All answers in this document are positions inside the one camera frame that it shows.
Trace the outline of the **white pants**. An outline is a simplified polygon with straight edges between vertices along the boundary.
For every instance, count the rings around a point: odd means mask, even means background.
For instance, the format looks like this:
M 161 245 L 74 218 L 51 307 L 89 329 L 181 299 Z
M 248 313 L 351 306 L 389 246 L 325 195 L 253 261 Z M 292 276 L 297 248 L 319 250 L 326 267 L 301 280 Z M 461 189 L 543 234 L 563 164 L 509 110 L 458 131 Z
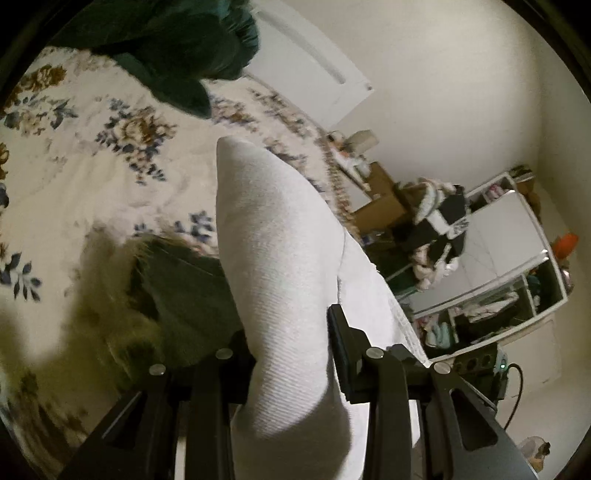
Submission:
M 369 409 L 346 402 L 327 313 L 370 344 L 426 354 L 362 247 L 311 183 L 262 147 L 216 146 L 219 258 L 256 366 L 231 426 L 239 479 L 358 479 Z

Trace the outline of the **dark green clothing pile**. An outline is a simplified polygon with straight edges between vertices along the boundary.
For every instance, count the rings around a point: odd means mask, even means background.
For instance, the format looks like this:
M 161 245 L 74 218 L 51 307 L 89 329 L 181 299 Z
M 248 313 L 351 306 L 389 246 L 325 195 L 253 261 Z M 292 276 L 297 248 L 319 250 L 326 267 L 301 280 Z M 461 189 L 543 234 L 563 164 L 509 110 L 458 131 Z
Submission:
M 204 80 L 235 80 L 259 51 L 248 1 L 93 1 L 57 46 L 114 60 L 160 102 L 211 117 Z

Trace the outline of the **black power strip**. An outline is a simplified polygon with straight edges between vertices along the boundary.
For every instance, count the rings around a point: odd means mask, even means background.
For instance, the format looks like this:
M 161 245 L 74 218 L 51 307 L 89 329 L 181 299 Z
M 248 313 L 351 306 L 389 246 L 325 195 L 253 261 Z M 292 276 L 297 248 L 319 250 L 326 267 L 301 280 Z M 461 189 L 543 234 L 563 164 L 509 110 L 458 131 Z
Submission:
M 453 371 L 498 404 L 508 384 L 508 357 L 497 344 L 490 344 L 455 357 Z

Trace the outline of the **white shelf cabinet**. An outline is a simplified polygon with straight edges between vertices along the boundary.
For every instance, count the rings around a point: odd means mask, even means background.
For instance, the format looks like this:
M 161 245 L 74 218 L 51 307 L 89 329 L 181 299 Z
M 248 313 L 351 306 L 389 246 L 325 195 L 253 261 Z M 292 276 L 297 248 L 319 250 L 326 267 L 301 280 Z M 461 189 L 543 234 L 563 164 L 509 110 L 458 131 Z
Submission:
M 501 173 L 467 199 L 469 226 L 456 271 L 419 291 L 402 256 L 381 269 L 432 360 L 525 332 L 567 301 L 550 242 L 514 178 Z

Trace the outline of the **floral bed blanket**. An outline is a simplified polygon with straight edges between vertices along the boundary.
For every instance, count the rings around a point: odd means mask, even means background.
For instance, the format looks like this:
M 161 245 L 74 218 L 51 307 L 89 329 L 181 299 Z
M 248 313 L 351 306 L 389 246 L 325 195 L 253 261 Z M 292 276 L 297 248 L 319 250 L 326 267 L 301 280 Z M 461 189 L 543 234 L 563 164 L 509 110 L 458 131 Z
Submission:
M 1 424 L 54 479 L 148 346 L 124 316 L 136 241 L 217 253 L 217 140 L 263 146 L 345 225 L 353 209 L 325 132 L 259 81 L 205 85 L 200 119 L 112 60 L 48 47 L 1 110 Z

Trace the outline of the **orange object on cabinet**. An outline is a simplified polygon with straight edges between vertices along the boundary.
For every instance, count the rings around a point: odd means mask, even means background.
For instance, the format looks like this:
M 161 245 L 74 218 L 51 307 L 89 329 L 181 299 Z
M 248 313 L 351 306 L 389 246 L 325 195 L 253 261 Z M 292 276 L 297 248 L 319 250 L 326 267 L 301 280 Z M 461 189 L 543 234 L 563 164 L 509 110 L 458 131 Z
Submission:
M 576 249 L 579 236 L 569 232 L 562 237 L 557 237 L 552 243 L 552 251 L 557 261 L 567 259 Z

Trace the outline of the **black and white clothes heap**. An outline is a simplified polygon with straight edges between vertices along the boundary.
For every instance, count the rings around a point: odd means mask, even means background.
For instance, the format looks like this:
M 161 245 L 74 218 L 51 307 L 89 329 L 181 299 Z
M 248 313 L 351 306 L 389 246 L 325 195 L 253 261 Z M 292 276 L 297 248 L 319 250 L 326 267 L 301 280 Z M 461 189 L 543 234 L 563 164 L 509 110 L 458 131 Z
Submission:
M 411 212 L 403 247 L 410 255 L 416 288 L 427 291 L 459 268 L 470 223 L 465 188 L 422 177 L 400 193 Z

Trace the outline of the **brown cardboard box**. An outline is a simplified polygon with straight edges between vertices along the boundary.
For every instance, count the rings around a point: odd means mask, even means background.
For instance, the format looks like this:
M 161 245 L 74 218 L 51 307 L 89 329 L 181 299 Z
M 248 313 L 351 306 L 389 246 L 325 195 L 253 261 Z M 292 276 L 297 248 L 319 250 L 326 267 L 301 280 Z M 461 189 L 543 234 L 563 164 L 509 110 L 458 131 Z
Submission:
M 367 184 L 372 200 L 353 212 L 361 236 L 383 232 L 410 219 L 410 212 L 399 198 L 396 183 L 380 163 L 370 163 Z

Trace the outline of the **white door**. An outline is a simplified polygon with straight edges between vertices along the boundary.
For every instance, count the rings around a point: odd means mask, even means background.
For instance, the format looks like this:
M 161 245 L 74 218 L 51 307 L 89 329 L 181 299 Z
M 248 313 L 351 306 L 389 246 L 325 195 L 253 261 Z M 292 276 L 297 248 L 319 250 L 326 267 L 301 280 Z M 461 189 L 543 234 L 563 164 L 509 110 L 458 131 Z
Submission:
M 321 30 L 281 1 L 253 1 L 259 51 L 245 72 L 322 129 L 373 94 L 362 71 Z

